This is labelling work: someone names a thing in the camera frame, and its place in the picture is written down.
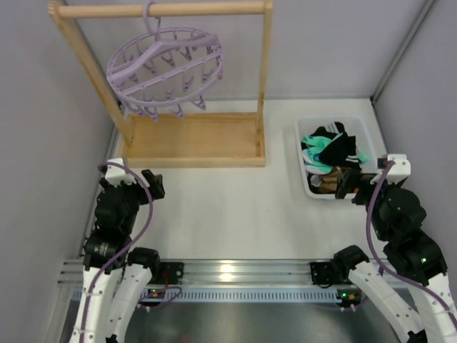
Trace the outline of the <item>brown cream striped sock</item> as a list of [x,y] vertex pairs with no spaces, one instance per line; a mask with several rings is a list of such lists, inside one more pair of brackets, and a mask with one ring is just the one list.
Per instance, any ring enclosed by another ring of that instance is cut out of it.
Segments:
[[338,188],[338,178],[345,172],[344,168],[334,167],[329,174],[320,176],[318,190],[323,194],[335,194]]

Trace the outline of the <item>teal patterned sock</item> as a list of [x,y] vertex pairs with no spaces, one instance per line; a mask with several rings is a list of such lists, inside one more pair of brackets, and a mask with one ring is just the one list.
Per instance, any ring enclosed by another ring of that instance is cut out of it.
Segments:
[[332,138],[328,138],[327,136],[304,136],[301,140],[301,146],[302,149],[317,148],[323,150],[341,136],[342,134],[337,134]]
[[361,170],[361,167],[371,161],[371,158],[367,154],[357,154],[354,156],[346,157],[340,162],[330,162],[329,164],[319,160],[319,154],[314,154],[312,149],[304,149],[301,151],[303,158],[303,165],[306,172],[316,175],[329,174],[334,167],[341,167],[344,169],[357,169]]

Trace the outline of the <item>thin black sock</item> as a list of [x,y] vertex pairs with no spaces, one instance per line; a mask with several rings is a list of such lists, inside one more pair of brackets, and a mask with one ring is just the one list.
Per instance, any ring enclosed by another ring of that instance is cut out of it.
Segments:
[[340,162],[346,157],[357,155],[356,137],[349,136],[346,132],[337,140],[330,143],[320,154],[320,161],[329,164],[330,162]]

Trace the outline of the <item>black sock grey blue marks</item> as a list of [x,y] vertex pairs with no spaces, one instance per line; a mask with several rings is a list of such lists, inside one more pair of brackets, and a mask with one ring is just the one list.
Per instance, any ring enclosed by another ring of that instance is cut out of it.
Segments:
[[325,126],[319,126],[315,130],[315,132],[312,133],[312,136],[322,136],[329,139],[333,139],[334,137],[344,133],[345,131],[345,126],[341,122],[334,121]]

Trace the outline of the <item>purple round clip hanger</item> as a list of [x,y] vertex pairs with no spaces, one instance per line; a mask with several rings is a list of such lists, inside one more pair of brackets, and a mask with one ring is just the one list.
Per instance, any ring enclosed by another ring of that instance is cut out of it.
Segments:
[[182,106],[206,109],[204,94],[223,77],[224,50],[217,34],[150,18],[142,6],[144,34],[114,52],[106,80],[125,109],[154,120],[159,110],[184,117]]

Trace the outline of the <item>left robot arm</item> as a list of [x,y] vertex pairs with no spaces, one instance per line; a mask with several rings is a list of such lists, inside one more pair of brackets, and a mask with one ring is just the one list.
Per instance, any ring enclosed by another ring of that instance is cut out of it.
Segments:
[[159,252],[136,247],[131,233],[140,207],[164,198],[163,177],[109,163],[100,185],[70,342],[122,342],[140,294],[160,270]]

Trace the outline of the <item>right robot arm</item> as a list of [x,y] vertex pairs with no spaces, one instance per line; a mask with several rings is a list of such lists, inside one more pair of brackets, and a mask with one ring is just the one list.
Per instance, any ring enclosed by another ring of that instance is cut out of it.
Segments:
[[[356,285],[382,313],[399,342],[455,342],[456,303],[441,248],[421,228],[426,210],[419,198],[381,174],[341,171],[335,197],[355,191],[352,202],[366,209],[369,258],[356,245],[336,252],[335,273]],[[373,239],[385,242],[383,262]]]

